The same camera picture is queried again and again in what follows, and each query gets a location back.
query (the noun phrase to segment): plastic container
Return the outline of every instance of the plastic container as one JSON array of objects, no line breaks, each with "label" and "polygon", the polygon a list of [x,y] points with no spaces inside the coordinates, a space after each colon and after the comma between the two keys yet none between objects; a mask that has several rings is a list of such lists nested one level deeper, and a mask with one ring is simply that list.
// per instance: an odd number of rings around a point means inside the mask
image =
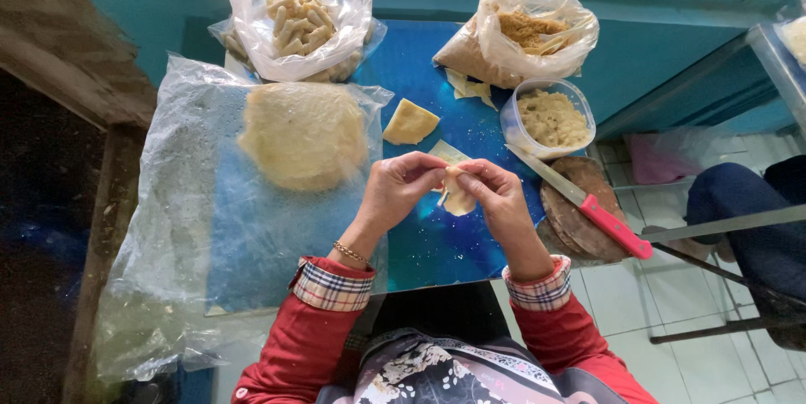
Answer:
[{"label": "plastic container", "polygon": [[[521,115],[518,112],[517,100],[521,94],[531,92],[535,89],[549,93],[559,92],[568,97],[568,100],[574,105],[574,109],[585,116],[585,121],[590,132],[588,142],[585,142],[581,147],[547,147],[529,136],[526,132],[526,128],[523,126]],[[597,134],[597,124],[593,120],[591,108],[588,106],[588,100],[585,99],[585,96],[582,95],[582,92],[575,85],[565,79],[533,78],[520,83],[506,102],[506,105],[504,105],[504,108],[501,109],[500,120],[501,130],[504,132],[504,138],[507,144],[518,146],[529,155],[537,157],[540,160],[556,159],[564,157],[571,152],[579,151],[579,149],[584,149],[593,141],[593,137]]]}]

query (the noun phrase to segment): bag of breadcrumbs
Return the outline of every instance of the bag of breadcrumbs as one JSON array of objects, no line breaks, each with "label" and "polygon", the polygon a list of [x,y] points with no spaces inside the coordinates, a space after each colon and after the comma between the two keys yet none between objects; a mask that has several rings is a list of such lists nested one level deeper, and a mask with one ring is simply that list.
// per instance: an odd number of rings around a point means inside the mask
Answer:
[{"label": "bag of breadcrumbs", "polygon": [[578,0],[480,0],[433,59],[514,89],[524,79],[575,74],[598,38],[599,20]]}]

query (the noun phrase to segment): red knife handle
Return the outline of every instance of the red knife handle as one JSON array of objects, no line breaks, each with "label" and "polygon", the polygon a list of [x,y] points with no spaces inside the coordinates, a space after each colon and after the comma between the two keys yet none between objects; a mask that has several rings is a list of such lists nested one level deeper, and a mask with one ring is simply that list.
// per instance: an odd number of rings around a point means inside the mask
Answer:
[{"label": "red knife handle", "polygon": [[639,259],[649,259],[652,255],[652,245],[646,240],[639,239],[628,225],[599,207],[597,197],[588,194],[588,197],[579,206],[579,211],[584,213],[600,230],[619,242],[633,256]]}]

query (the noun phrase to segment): gold bracelet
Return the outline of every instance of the gold bracelet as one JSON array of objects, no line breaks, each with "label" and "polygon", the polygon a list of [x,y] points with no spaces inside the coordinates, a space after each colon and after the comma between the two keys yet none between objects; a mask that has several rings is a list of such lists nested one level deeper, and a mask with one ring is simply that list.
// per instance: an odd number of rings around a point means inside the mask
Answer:
[{"label": "gold bracelet", "polygon": [[361,256],[359,256],[359,255],[357,255],[357,254],[355,254],[354,252],[351,252],[350,250],[348,250],[348,249],[347,249],[347,247],[346,247],[346,246],[342,245],[342,244],[341,244],[341,242],[339,242],[339,241],[337,241],[337,240],[336,240],[336,241],[333,243],[333,248],[335,248],[335,249],[339,250],[339,251],[340,251],[342,254],[346,255],[348,258],[351,258],[351,259],[357,260],[358,262],[360,262],[360,263],[362,263],[362,264],[364,264],[364,265],[369,266],[369,261],[368,261],[368,260],[366,260],[366,259],[364,259],[363,257],[361,257]]}]

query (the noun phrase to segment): blue jeans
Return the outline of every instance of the blue jeans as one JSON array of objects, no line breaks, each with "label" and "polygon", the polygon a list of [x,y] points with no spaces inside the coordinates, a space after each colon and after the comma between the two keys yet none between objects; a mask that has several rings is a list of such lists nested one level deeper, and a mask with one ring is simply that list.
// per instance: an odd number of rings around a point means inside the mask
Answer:
[{"label": "blue jeans", "polygon": [[[806,176],[793,175],[793,182]],[[757,174],[736,163],[703,171],[688,191],[690,225],[738,217],[793,204]],[[716,244],[726,235],[741,273],[784,294],[806,299],[806,221],[696,238]]]}]

